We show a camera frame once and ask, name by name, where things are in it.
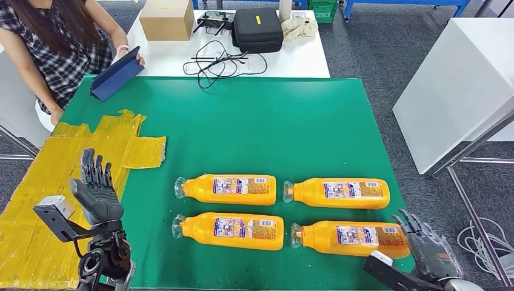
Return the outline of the person's right hand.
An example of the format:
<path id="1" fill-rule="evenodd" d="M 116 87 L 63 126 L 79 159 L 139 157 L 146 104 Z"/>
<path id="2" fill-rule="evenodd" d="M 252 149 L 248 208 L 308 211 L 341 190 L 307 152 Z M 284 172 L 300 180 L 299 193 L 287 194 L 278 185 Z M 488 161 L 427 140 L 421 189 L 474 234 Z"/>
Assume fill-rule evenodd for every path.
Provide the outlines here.
<path id="1" fill-rule="evenodd" d="M 51 122 L 51 124 L 52 125 L 57 125 L 59 120 L 62 117 L 63 112 L 64 112 L 63 109 L 60 106 L 55 105 L 49 111 L 50 111 L 50 122 Z"/>

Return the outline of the person's left hand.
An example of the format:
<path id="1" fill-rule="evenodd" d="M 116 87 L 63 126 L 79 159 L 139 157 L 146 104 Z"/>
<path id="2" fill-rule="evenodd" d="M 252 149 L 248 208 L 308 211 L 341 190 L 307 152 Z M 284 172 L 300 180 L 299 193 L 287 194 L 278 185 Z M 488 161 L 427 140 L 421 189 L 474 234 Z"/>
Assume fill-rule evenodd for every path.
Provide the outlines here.
<path id="1" fill-rule="evenodd" d="M 140 46 L 136 46 L 133 49 L 128 49 L 127 47 L 120 47 L 116 56 L 118 59 L 122 59 L 123 57 L 128 56 L 130 59 L 137 60 L 138 64 L 141 66 L 145 66 L 144 58 L 140 55 Z"/>

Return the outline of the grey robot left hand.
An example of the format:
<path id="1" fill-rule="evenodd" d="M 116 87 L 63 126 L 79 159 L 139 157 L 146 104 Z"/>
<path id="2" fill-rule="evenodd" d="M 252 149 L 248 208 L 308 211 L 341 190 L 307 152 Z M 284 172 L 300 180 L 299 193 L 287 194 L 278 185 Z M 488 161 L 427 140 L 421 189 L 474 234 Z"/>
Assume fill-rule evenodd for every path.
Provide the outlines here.
<path id="1" fill-rule="evenodd" d="M 81 177 L 70 180 L 72 194 L 91 226 L 120 220 L 123 216 L 124 209 L 113 188 L 111 167 L 110 162 L 102 165 L 102 155 L 96 155 L 93 148 L 85 149 L 81 156 Z"/>

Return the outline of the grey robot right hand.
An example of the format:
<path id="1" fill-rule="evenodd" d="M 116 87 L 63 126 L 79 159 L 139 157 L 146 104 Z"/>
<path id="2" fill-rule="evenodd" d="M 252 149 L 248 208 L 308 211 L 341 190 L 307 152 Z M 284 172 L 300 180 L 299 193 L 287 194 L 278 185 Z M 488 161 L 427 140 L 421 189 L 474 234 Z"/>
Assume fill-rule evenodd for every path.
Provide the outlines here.
<path id="1" fill-rule="evenodd" d="M 400 226 L 415 260 L 413 275 L 430 283 L 462 278 L 462 268 L 445 236 L 415 214 L 399 209 L 391 217 Z"/>

